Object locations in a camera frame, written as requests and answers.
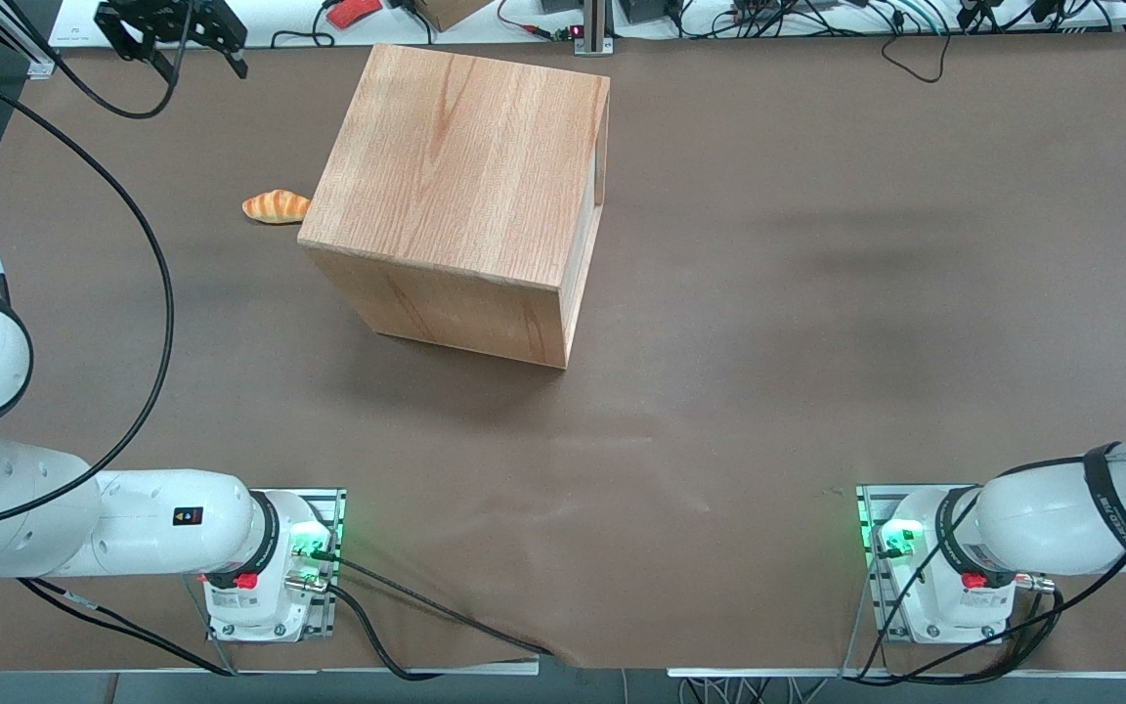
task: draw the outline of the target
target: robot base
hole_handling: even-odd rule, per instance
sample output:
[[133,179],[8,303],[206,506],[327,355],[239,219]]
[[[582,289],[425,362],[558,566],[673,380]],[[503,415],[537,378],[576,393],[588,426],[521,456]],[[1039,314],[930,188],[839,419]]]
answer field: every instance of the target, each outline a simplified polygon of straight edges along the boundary
[[[982,641],[1006,629],[1015,601],[1013,585],[1000,589],[966,589],[945,558],[936,555],[912,582],[897,614],[890,621],[897,596],[935,547],[937,494],[956,485],[859,485],[858,520],[867,559],[873,553],[903,552],[876,558],[870,574],[876,627],[890,623],[885,641],[951,644]],[[1000,644],[1001,639],[992,644]]]
[[235,642],[315,641],[332,635],[337,599],[285,586],[286,576],[336,582],[337,564],[298,552],[340,552],[345,489],[262,489],[280,522],[277,550],[252,589],[203,585],[209,638]]

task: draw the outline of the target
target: table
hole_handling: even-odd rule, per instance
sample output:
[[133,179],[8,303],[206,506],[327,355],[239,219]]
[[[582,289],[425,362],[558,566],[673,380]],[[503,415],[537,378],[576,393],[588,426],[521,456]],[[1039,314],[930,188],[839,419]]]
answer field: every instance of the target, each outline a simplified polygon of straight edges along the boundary
[[[50,43],[55,48],[86,48],[86,46],[102,46],[106,48],[107,37],[93,25],[93,9],[99,0],[63,0],[60,6],[55,25],[50,33]],[[944,3],[941,0],[915,0],[933,23],[939,24],[938,12],[944,15],[948,26],[959,30],[957,14],[958,3]],[[872,9],[858,8],[854,3],[816,3],[819,12],[822,12],[831,26],[848,28],[863,34],[888,34],[890,28],[879,15]],[[1033,30],[1034,28],[1046,28],[1049,21],[1036,23],[1031,17],[1019,18],[1019,14],[1028,8],[1028,0],[1015,0],[1009,3],[1001,3],[993,9],[993,17],[1002,24],[1015,21],[1015,30]],[[912,21],[920,21],[924,34],[932,34],[929,24],[919,15],[913,14],[905,5],[900,5],[901,9],[908,12],[906,27],[904,32],[914,33],[915,26]],[[1076,8],[1075,3],[1067,3],[1069,8]],[[229,8],[236,12],[242,24],[248,28],[247,46],[250,48],[267,48],[271,44],[271,35],[277,30],[294,30],[306,33],[312,30],[312,19],[315,18],[315,10],[319,8],[319,0],[229,0]],[[888,5],[879,5],[879,12],[886,17],[893,15],[893,8]],[[1105,8],[1105,15],[1100,8]],[[518,27],[509,26],[500,21],[495,12],[497,3],[489,3],[472,17],[465,18],[447,32],[434,32],[434,41],[437,44],[501,44],[501,43],[528,43],[545,44],[544,41],[533,36]],[[802,11],[807,10],[807,5],[798,6]],[[683,25],[686,32],[692,34],[706,34],[711,32],[711,19],[720,12],[732,10],[732,0],[694,0],[689,3],[685,12]],[[566,12],[543,14],[539,0],[507,0],[503,12],[507,18],[518,23],[542,26],[546,30],[553,32],[557,28],[572,26],[582,23],[581,10]],[[678,39],[679,32],[669,18],[650,19],[644,23],[626,21],[622,6],[614,3],[613,21],[616,32],[620,36],[635,37],[635,39]],[[718,27],[729,24],[725,19],[720,19]],[[1076,17],[1065,19],[1063,28],[1081,28],[1088,26],[1103,27],[1112,26],[1116,32],[1121,32],[1126,26],[1126,3],[1121,0],[1099,0],[1098,3],[1082,5],[1082,10]],[[802,17],[786,18],[783,24],[781,35],[801,36],[817,33],[821,26],[813,19]],[[330,33],[338,45],[360,46],[387,41],[392,44],[425,44],[428,41],[423,24],[414,18],[406,10],[390,10],[388,8],[364,18],[360,21],[346,28],[328,26],[322,19],[321,30]],[[989,24],[984,26],[984,32],[989,30]],[[721,33],[724,39],[736,35],[736,32]],[[278,46],[282,48],[306,48],[313,46],[311,39],[283,39]]]
[[[1126,438],[1126,36],[956,39],[937,86],[878,41],[625,46],[468,48],[611,75],[607,210],[562,374],[376,337],[294,228],[242,217],[245,196],[318,182],[365,50],[249,53],[248,81],[196,52],[146,123],[62,79],[27,86],[173,269],[173,368],[117,466],[348,487],[348,556],[569,663],[817,669],[840,662],[863,582],[855,485],[984,481]],[[935,63],[938,45],[895,48]],[[122,106],[157,99],[144,66],[74,66]],[[143,237],[18,118],[0,247],[37,351],[0,435],[93,458],[155,365]],[[203,647],[176,576],[73,583]],[[521,656],[367,607],[403,663]],[[374,663],[347,614],[332,641],[233,658]],[[175,666],[0,581],[0,670]],[[1126,576],[1029,667],[1126,671]]]

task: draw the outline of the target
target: red switch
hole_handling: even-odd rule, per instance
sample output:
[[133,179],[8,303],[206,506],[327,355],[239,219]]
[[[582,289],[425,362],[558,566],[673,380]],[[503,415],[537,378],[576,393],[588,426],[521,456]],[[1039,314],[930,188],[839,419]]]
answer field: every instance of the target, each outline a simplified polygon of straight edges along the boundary
[[980,574],[980,572],[964,572],[962,574],[962,588],[983,589],[986,587],[989,587],[989,580],[984,579],[984,574]]
[[346,28],[379,9],[381,0],[343,0],[328,11],[327,17],[331,26]]

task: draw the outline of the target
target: wooden crate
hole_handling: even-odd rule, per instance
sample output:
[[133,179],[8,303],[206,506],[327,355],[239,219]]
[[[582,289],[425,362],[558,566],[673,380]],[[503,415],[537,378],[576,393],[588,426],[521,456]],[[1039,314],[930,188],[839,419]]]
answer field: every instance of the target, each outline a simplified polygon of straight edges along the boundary
[[298,243],[372,327],[566,368],[609,80],[376,45]]

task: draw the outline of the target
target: label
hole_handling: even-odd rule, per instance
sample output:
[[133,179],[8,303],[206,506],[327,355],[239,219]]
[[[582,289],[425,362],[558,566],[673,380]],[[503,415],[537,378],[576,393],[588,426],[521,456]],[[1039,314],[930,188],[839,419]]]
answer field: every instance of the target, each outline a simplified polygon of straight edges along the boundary
[[1009,597],[998,589],[965,589],[958,603],[968,609],[992,609],[993,606],[1006,605],[1007,600]]
[[212,589],[211,604],[220,609],[251,609],[251,607],[259,605],[259,597],[253,596],[253,594]]
[[173,508],[173,526],[197,526],[203,524],[202,507]]

